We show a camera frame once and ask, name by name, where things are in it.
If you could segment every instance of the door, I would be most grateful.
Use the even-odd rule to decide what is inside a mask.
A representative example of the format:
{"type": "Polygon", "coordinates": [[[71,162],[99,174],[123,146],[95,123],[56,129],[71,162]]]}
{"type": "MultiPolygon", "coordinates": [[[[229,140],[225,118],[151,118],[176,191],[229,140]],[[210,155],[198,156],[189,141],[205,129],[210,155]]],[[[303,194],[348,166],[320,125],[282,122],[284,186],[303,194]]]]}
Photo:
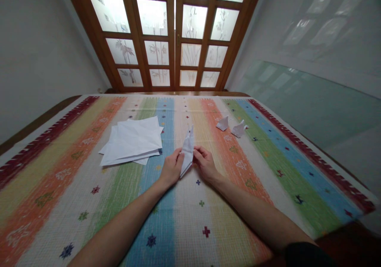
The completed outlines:
{"type": "Polygon", "coordinates": [[[257,2],[71,1],[118,92],[222,90],[257,2]]]}

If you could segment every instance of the tablecloth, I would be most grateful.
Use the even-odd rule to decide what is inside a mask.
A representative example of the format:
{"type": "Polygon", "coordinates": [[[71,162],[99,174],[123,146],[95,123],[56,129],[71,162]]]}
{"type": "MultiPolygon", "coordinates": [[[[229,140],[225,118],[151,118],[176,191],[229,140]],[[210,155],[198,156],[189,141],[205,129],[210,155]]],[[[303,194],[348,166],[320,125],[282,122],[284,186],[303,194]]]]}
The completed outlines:
{"type": "MultiPolygon", "coordinates": [[[[375,209],[377,199],[268,108],[248,97],[84,95],[0,158],[0,265],[67,265],[159,177],[188,125],[240,188],[313,239],[375,209]],[[163,149],[146,166],[100,167],[111,126],[157,115],[163,149]],[[217,122],[229,116],[222,132],[217,122]],[[245,120],[245,135],[231,128],[245,120]]],[[[270,249],[195,166],[158,202],[122,266],[247,266],[270,249]]]]}

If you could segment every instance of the colorful rug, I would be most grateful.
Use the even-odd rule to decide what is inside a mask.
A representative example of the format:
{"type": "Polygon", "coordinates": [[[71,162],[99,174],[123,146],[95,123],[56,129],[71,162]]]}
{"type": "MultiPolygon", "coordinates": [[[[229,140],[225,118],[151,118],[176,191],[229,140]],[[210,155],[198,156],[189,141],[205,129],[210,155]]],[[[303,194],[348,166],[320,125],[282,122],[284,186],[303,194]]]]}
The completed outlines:
{"type": "MultiPolygon", "coordinates": [[[[368,190],[254,99],[85,95],[0,158],[0,265],[67,265],[158,179],[192,124],[195,144],[224,176],[314,239],[375,209],[368,190]],[[112,125],[155,115],[160,156],[99,166],[112,125]],[[223,116],[230,127],[244,119],[246,134],[217,129],[223,116]]],[[[192,168],[152,210],[122,265],[248,266],[271,256],[192,168]]]]}

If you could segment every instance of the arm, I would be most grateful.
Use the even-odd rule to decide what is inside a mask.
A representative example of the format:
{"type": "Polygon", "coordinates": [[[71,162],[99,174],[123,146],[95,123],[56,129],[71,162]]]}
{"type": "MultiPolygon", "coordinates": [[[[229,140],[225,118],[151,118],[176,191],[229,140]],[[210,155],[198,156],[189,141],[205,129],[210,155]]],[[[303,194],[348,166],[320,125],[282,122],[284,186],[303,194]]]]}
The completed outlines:
{"type": "Polygon", "coordinates": [[[272,205],[240,189],[223,177],[214,165],[212,153],[195,146],[193,155],[201,176],[240,214],[250,228],[275,250],[284,250],[295,242],[316,243],[295,223],[272,205]]]}
{"type": "Polygon", "coordinates": [[[70,266],[117,266],[165,192],[180,178],[181,148],[165,159],[160,178],[108,222],[70,262],[70,266]]]}

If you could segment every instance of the yellow stripe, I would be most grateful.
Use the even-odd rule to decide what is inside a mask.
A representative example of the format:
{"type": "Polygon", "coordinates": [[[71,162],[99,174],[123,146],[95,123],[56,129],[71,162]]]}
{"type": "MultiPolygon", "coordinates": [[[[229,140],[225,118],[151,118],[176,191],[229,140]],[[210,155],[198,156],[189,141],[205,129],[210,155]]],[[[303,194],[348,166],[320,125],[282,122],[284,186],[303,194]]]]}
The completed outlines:
{"type": "MultiPolygon", "coordinates": [[[[195,145],[202,145],[213,154],[217,170],[227,176],[223,159],[214,139],[207,119],[202,113],[202,106],[198,99],[189,100],[190,110],[194,123],[195,145]]],[[[237,262],[245,266],[253,266],[255,257],[251,248],[246,225],[240,220],[234,210],[221,199],[214,191],[207,189],[206,195],[210,202],[213,233],[217,238],[219,261],[222,266],[235,266],[237,262]]]]}
{"type": "Polygon", "coordinates": [[[0,192],[0,228],[113,98],[101,97],[0,192]]]}

